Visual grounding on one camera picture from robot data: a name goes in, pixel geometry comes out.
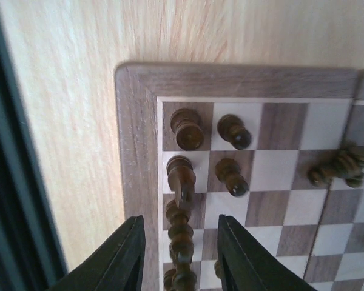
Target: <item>wooden frame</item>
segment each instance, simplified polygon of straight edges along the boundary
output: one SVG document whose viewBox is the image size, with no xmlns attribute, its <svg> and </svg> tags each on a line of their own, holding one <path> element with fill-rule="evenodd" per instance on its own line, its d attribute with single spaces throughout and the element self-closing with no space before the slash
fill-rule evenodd
<svg viewBox="0 0 364 291">
<path fill-rule="evenodd" d="M 157 97 L 352 98 L 353 69 L 135 64 L 116 70 L 126 218 L 144 216 L 143 290 L 159 290 Z"/>
</svg>

